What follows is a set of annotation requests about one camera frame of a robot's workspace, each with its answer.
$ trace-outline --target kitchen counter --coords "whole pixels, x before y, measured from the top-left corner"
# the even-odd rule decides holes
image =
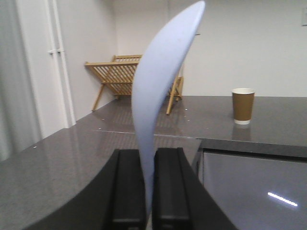
[[[137,149],[130,99],[113,101],[0,163],[0,230],[20,230],[76,196],[114,149]],[[195,164],[199,146],[305,158],[307,98],[256,97],[251,124],[236,126],[231,97],[186,96],[166,116],[156,147],[183,147]]]

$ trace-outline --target white wall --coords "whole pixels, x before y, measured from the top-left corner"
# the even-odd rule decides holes
[[[41,139],[15,1],[0,0],[0,161]]]
[[[115,0],[119,55],[143,54],[167,21],[165,0]]]
[[[91,112],[100,82],[85,69],[88,62],[111,61],[117,53],[112,0],[58,0],[76,120]],[[104,90],[99,107],[113,100]]]
[[[115,0],[119,54],[143,53],[154,34],[192,0]],[[184,95],[307,96],[307,0],[207,0],[184,68]]]

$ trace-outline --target brown paper cup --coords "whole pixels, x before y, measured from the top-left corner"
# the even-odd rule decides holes
[[[250,123],[253,109],[255,91],[249,88],[238,88],[232,90],[232,102],[235,123],[247,125]]]

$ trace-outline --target white cup rim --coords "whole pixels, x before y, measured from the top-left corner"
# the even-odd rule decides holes
[[[236,88],[233,89],[231,92],[236,94],[252,94],[255,93],[255,90],[251,88]]]

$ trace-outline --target wooden slat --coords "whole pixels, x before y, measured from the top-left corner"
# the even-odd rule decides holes
[[[122,62],[88,62],[85,64],[85,66],[137,66],[139,61],[122,61]]]

